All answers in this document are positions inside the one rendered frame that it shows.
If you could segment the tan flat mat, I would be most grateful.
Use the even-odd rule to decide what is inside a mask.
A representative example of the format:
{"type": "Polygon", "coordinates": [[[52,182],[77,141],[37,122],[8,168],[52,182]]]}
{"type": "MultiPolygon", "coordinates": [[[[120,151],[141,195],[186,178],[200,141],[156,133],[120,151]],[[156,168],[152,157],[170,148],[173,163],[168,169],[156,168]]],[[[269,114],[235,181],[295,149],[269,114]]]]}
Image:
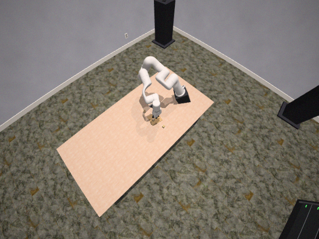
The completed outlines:
{"type": "Polygon", "coordinates": [[[153,120],[152,120],[152,114],[149,115],[149,116],[147,116],[147,118],[149,119],[149,121],[150,121],[150,123],[152,124],[152,126],[155,125],[155,124],[157,124],[157,123],[159,123],[160,121],[162,121],[162,119],[161,119],[160,116],[159,116],[157,119],[154,118],[155,120],[153,121],[153,120]]]}

